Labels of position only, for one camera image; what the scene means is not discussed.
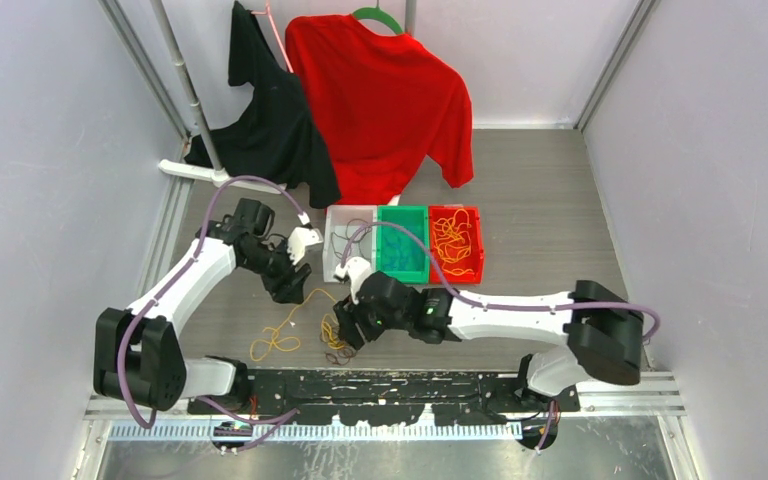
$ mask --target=clothes hanger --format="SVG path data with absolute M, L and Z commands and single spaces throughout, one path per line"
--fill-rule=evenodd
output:
M 402 30 L 402 26 L 399 25 L 399 22 L 397 22 L 395 18 L 390 16 L 390 14 L 384 10 L 381 10 L 379 3 L 380 2 L 376 1 L 374 7 L 359 8 L 352 13 L 352 16 L 358 20 L 375 20 L 381 22 L 396 35 L 405 33 L 404 30 Z
M 278 41 L 278 48 L 281 49 L 281 55 L 287 63 L 287 71 L 293 73 L 293 66 L 290 65 L 290 57 L 287 56 L 287 50 L 284 49 L 284 42 L 281 41 L 281 35 L 278 33 L 278 27 L 275 26 L 275 19 L 272 18 L 272 8 L 269 6 L 269 0 L 266 0 L 266 8 L 263 12 L 252 12 L 252 15 L 266 15 L 269 18 L 269 24 L 272 25 L 272 31 L 275 32 L 275 40 Z

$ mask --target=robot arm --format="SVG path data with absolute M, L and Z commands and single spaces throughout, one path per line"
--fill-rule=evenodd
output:
M 406 330 L 426 343 L 481 337 L 519 338 L 554 345 L 520 363 L 524 394 L 554 397 L 565 388 L 595 378 L 616 385 L 640 382 L 643 316 L 635 311 L 580 309 L 555 311 L 570 301 L 624 302 L 598 283 L 579 281 L 575 290 L 536 297 L 488 296 L 468 291 L 461 297 L 480 305 L 542 306 L 523 312 L 476 307 L 443 288 L 421 292 L 354 257 L 336 276 L 351 282 L 351 295 L 334 306 L 340 338 L 354 349 L 385 330 Z
M 234 214 L 211 222 L 203 243 L 193 240 L 184 258 L 157 286 L 125 310 L 105 310 L 96 322 L 95 391 L 122 398 L 116 368 L 119 346 L 134 313 L 152 305 L 126 352 L 126 376 L 135 403 L 167 410 L 180 398 L 200 395 L 227 397 L 218 400 L 230 408 L 248 401 L 245 364 L 219 358 L 185 360 L 178 336 L 213 287 L 237 268 L 259 274 L 275 302 L 302 302 L 311 268 L 298 265 L 309 247 L 322 242 L 322 236 L 308 223 L 293 230 L 289 238 L 278 236 L 277 244 L 270 243 L 275 236 L 268 232 L 273 218 L 272 209 L 261 202 L 240 199 Z M 197 259 L 185 269 L 197 252 Z

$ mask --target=metal frame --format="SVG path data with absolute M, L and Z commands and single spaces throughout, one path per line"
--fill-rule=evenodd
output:
M 176 160 L 177 162 L 182 161 L 186 146 L 187 141 L 185 139 L 181 144 L 181 153 Z M 192 187 L 192 180 L 181 177 L 171 178 L 169 189 L 161 205 L 160 220 L 155 226 L 154 235 L 152 235 L 148 261 L 140 276 L 137 296 L 156 285 L 173 265 L 172 254 L 181 230 L 181 223 L 183 223 L 184 215 L 187 213 L 187 203 Z
M 664 445 L 666 445 L 667 455 L 676 478 L 698 480 L 699 471 L 690 445 L 687 442 L 687 432 L 684 428 L 685 421 L 686 419 L 678 417 L 658 417 L 658 424 L 664 437 Z
M 166 42 L 166 48 L 169 49 L 169 55 L 172 57 L 172 64 L 175 66 L 175 73 L 184 87 L 184 93 L 187 94 L 187 101 L 190 102 L 190 108 L 196 118 L 201 139 L 204 142 L 204 149 L 210 159 L 210 164 L 216 171 L 222 170 L 222 162 L 219 161 L 219 154 L 216 153 L 216 146 L 213 144 L 213 136 L 210 135 L 210 126 L 207 124 L 207 118 L 204 116 L 204 109 L 199 101 L 193 81 L 190 78 L 190 71 L 184 62 L 184 55 L 181 54 L 181 48 L 178 46 L 178 40 L 175 39 L 175 32 L 172 31 L 172 24 L 169 22 L 169 16 L 166 15 L 166 9 L 163 7 L 163 0 L 151 0 L 151 6 L 154 9 L 154 16 L 157 17 L 157 23 L 160 25 L 160 32 L 163 34 L 163 40 Z
M 678 385 L 670 372 L 644 372 L 638 385 L 622 387 L 595 380 L 578 384 L 580 412 L 565 412 L 565 418 L 656 416 L 676 478 L 699 479 L 685 438 L 683 422 L 686 411 Z M 522 413 L 510 414 L 512 418 Z M 213 439 L 213 427 L 227 421 L 222 415 L 191 415 L 187 401 L 177 402 L 169 411 L 159 412 L 151 430 L 134 425 L 120 400 L 93 397 L 84 417 L 84 447 L 73 479 L 95 480 L 109 441 L 194 441 Z M 267 425 L 255 425 L 251 437 L 223 437 L 225 442 L 245 442 L 265 433 Z M 443 426 L 434 425 L 430 409 L 410 426 L 346 427 L 337 422 L 325 426 L 285 425 L 267 442 L 346 442 L 346 441 L 429 441 L 429 440 L 506 440 L 519 437 L 519 422 L 506 425 Z
M 584 105 L 584 110 L 581 112 L 581 116 L 575 123 L 575 129 L 584 130 L 593 119 L 593 115 L 596 113 L 596 109 L 605 97 L 608 91 L 608 87 L 614 81 L 614 77 L 619 71 L 625 59 L 628 57 L 629 52 L 637 38 L 640 36 L 640 32 L 649 20 L 649 16 L 658 6 L 660 0 L 639 0 L 637 8 L 634 9 L 634 13 L 631 14 L 631 18 L 625 26 L 620 40 L 614 48 L 614 53 L 611 54 L 611 58 L 602 70 L 602 74 L 599 76 L 599 80 L 596 82 L 596 86 L 593 88 L 593 92 L 590 93 L 590 97 L 587 99 L 587 103 Z
M 405 0 L 405 33 L 416 33 L 416 0 Z
M 145 78 L 149 90 L 154 94 L 154 98 L 157 99 L 157 103 L 160 104 L 163 113 L 166 114 L 169 122 L 175 127 L 175 130 L 181 135 L 181 138 L 188 138 L 190 132 L 187 129 L 187 125 L 181 117 L 181 113 L 175 107 L 175 102 L 169 95 L 169 91 L 164 87 L 163 81 L 157 73 L 157 69 L 155 69 L 154 64 L 151 63 L 148 53 L 146 53 L 136 31 L 134 31 L 134 27 L 122 10 L 119 0 L 98 0 L 98 3 L 110 18 L 110 23 L 113 25 L 116 33 L 119 34 L 122 43 L 125 44 L 125 49 L 128 50 L 128 54 L 131 55 L 131 58 L 134 59 L 134 62 L 137 64 L 137 70 L 139 70 L 143 78 Z

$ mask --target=green hanger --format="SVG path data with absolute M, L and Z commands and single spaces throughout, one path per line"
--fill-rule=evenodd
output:
M 378 6 L 378 2 L 375 2 L 374 7 L 363 7 L 355 10 L 355 12 L 352 13 L 352 16 L 358 20 L 375 20 L 381 22 L 396 35 L 405 33 L 404 30 L 402 30 L 402 26 L 399 25 L 399 22 L 397 22 L 395 18 L 391 17 L 390 14 L 384 10 L 381 10 L 381 7 Z

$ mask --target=white bin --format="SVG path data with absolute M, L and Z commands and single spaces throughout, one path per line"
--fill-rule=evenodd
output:
M 348 238 L 352 236 L 364 222 L 374 222 L 378 219 L 378 207 L 375 205 L 335 205 L 328 207 L 325 215 L 325 243 L 322 248 L 322 277 L 325 282 L 336 283 L 334 270 L 343 256 Z M 362 256 L 369 260 L 375 269 L 375 232 L 369 232 L 358 245 L 352 247 L 352 256 Z

